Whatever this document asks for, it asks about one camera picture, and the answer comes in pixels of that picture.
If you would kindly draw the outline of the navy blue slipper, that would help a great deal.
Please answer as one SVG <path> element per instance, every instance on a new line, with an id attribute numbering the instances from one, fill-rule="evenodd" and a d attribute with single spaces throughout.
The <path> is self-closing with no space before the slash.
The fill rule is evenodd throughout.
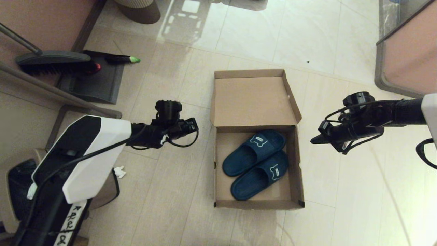
<path id="1" fill-rule="evenodd" d="M 231 185 L 230 192 L 237 201 L 246 201 L 278 182 L 287 172 L 289 160 L 281 150 L 256 164 L 239 176 Z"/>
<path id="2" fill-rule="evenodd" d="M 256 132 L 223 161 L 227 176 L 236 177 L 267 160 L 283 149 L 286 138 L 278 131 L 267 129 Z"/>

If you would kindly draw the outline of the brown cardboard shoe box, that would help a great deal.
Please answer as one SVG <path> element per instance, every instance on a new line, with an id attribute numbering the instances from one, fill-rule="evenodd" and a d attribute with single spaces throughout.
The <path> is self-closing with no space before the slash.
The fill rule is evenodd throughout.
<path id="1" fill-rule="evenodd" d="M 210 120 L 214 126 L 214 206 L 244 210 L 305 208 L 298 123 L 302 116 L 284 69 L 214 72 Z M 231 195 L 236 177 L 223 161 L 256 132 L 272 129 L 286 138 L 289 167 L 276 183 L 246 201 Z"/>

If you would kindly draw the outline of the black stick green tip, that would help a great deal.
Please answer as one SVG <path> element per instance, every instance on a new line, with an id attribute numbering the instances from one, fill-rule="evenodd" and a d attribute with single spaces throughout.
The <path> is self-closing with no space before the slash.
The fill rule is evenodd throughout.
<path id="1" fill-rule="evenodd" d="M 127 55 L 114 55 L 109 54 L 104 57 L 105 61 L 113 64 L 127 64 L 127 63 L 140 63 L 141 60 L 134 56 Z"/>

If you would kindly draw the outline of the dark grey dustpan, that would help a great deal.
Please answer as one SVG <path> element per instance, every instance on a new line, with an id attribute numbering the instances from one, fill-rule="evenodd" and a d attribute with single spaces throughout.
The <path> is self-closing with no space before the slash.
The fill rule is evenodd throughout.
<path id="1" fill-rule="evenodd" d="M 119 89 L 124 72 L 122 62 L 108 62 L 108 53 L 83 50 L 101 69 L 94 74 L 75 73 L 62 75 L 57 88 L 87 102 L 112 104 L 117 103 Z"/>

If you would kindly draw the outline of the brown plastic trash bin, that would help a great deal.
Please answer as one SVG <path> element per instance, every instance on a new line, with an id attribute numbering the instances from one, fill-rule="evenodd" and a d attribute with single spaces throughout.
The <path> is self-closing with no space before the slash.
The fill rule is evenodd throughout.
<path id="1" fill-rule="evenodd" d="M 39 165 L 46 155 L 47 150 L 45 149 L 27 149 L 5 160 L 0 160 L 0 221 L 3 223 L 6 232 L 14 234 L 17 231 L 20 223 L 17 212 L 23 211 L 23 209 L 16 210 L 13 207 L 8 181 L 10 171 L 28 160 Z M 89 209 L 94 210 L 110 203 L 119 195 L 119 191 L 117 177 L 112 173 L 106 179 L 105 184 L 97 196 L 92 200 Z"/>

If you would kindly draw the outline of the grey metal furniture leg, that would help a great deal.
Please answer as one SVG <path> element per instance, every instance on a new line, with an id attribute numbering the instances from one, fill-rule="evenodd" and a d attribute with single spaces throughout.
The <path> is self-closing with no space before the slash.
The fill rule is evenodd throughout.
<path id="1" fill-rule="evenodd" d="M 65 93 L 0 61 L 0 159 L 54 139 L 65 106 L 95 115 L 121 118 L 121 112 L 99 107 Z"/>

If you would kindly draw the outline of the grey broom black bristles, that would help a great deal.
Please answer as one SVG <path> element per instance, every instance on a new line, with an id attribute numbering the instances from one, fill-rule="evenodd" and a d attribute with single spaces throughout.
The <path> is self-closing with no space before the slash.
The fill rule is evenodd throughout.
<path id="1" fill-rule="evenodd" d="M 64 50 L 41 50 L 3 23 L 0 23 L 0 32 L 30 50 L 29 53 L 15 58 L 15 63 L 26 74 L 95 74 L 101 70 L 101 65 L 87 54 Z"/>

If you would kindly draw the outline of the pink panel grey frame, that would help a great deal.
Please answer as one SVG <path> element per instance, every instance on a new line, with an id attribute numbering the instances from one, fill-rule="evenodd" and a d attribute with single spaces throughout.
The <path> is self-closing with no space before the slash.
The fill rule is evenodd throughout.
<path id="1" fill-rule="evenodd" d="M 437 0 L 378 0 L 374 83 L 419 98 L 437 93 Z"/>

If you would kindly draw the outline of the pink panel dark frame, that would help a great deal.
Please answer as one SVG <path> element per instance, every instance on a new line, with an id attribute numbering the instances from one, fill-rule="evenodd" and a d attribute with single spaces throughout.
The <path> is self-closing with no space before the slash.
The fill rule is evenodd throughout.
<path id="1" fill-rule="evenodd" d="M 0 24 L 47 50 L 81 52 L 108 0 L 0 0 Z M 31 51 L 0 31 L 0 65 L 22 73 L 17 56 Z"/>

